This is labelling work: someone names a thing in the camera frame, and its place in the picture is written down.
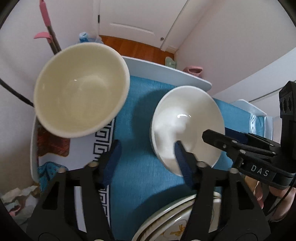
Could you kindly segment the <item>right hand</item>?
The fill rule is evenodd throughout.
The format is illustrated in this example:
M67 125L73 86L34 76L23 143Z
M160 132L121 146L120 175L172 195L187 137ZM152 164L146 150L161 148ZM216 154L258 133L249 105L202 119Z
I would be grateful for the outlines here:
M285 196L285 194L289 190L289 187L284 190L276 189L274 187L267 187L265 184L262 184L261 182L251 177L248 177L245 175L243 175L243 177L244 177L244 181L246 182L248 187L251 189L252 193L254 194L261 208L264 207L265 199L269 194L269 192L272 195L276 196L275 204L272 205L272 207L274 207ZM289 194L285 197L285 199L279 204L279 206L270 215L268 215L269 220L280 221L284 219L292 206L294 198L295 198L295 188L293 187L290 190Z

